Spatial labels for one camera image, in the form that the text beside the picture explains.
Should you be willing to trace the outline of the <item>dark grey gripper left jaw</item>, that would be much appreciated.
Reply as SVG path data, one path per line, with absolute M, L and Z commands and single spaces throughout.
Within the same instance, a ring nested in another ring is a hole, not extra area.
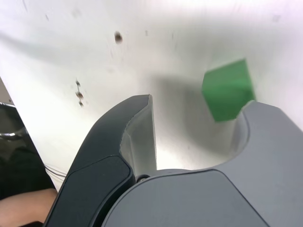
M 92 126 L 44 225 L 99 227 L 136 179 L 156 169 L 152 96 L 132 96 Z

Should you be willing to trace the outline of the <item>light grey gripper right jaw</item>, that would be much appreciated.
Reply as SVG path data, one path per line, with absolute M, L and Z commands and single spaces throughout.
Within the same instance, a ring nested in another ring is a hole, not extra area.
M 128 189 L 105 227 L 300 227 L 303 133 L 277 107 L 251 102 L 243 150 L 196 171 L 160 170 Z

